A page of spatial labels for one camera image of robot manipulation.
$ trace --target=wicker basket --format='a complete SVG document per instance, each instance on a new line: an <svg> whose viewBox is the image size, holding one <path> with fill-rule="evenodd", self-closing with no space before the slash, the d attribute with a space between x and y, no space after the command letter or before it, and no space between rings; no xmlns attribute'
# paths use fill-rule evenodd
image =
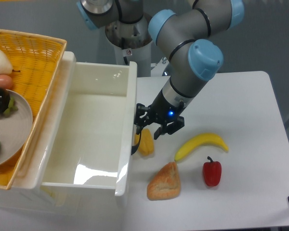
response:
<svg viewBox="0 0 289 231"><path fill-rule="evenodd" d="M37 126L42 122L52 91L56 71L66 49L66 41L48 36L24 32L0 30L0 50L13 65L10 76L13 79L13 91L22 95L30 104L33 113L31 133L11 159L0 165L0 189L10 189L25 160Z"/></svg>

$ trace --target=gray robot arm segment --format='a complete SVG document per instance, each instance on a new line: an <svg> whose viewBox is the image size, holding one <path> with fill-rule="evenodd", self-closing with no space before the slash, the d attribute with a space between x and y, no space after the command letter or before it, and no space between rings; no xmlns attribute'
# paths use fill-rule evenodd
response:
<svg viewBox="0 0 289 231"><path fill-rule="evenodd" d="M220 49L204 38L235 26L243 16L242 0L196 0L186 14L177 16L163 10L152 18L149 33L174 73L148 106L146 116L135 118L137 132L148 124L159 123L161 127L154 134L157 139L184 126L180 114L223 64ZM144 110L142 105L137 109Z"/></svg>

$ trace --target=white drawer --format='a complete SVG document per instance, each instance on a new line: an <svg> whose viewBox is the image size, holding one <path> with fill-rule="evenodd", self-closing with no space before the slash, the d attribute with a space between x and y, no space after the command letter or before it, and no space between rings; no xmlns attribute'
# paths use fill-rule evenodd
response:
<svg viewBox="0 0 289 231"><path fill-rule="evenodd" d="M127 200L137 64L76 63L74 54L65 52L59 69L44 122L11 190L45 191L50 200L96 195L115 199L122 207Z"/></svg>

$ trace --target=banana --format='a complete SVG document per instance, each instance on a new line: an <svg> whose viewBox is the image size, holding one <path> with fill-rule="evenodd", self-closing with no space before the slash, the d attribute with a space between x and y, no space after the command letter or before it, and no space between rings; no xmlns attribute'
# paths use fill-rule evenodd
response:
<svg viewBox="0 0 289 231"><path fill-rule="evenodd" d="M200 145L214 145L222 148L227 152L228 146L223 139L215 133L202 133L194 136L181 146L174 157L174 161L180 161L187 157L195 148Z"/></svg>

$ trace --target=white table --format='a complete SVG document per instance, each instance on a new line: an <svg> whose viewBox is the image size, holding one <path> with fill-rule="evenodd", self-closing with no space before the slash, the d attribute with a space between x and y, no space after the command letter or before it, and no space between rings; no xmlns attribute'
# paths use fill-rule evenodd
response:
<svg viewBox="0 0 289 231"><path fill-rule="evenodd" d="M137 102L149 105L166 77L138 79ZM124 231L216 230L289 225L289 143L269 76L265 72L215 76L182 113L185 127L155 141L152 157L133 156ZM152 133L157 126L149 127ZM178 163L179 197L149 201L146 187L173 161L185 141L202 132L225 140L196 149ZM206 187L207 156L222 164L220 184Z"/></svg>

